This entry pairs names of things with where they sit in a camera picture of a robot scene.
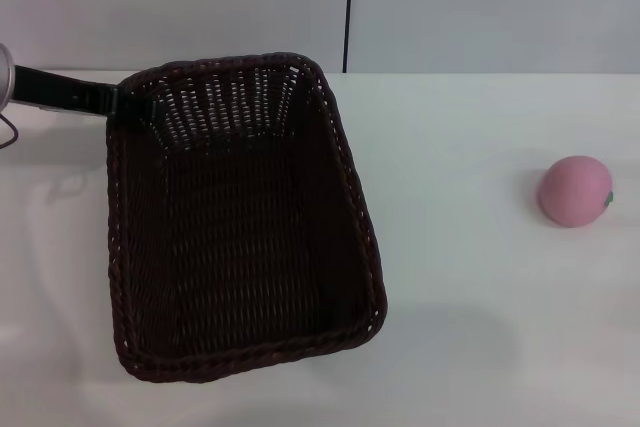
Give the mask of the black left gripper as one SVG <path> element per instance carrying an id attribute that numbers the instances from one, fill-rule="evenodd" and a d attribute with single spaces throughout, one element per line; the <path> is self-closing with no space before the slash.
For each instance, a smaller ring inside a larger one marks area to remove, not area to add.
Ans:
<path id="1" fill-rule="evenodd" d="M 154 122 L 156 102 L 115 85 L 83 81 L 23 66 L 15 67 L 15 103 L 43 109 Z"/>

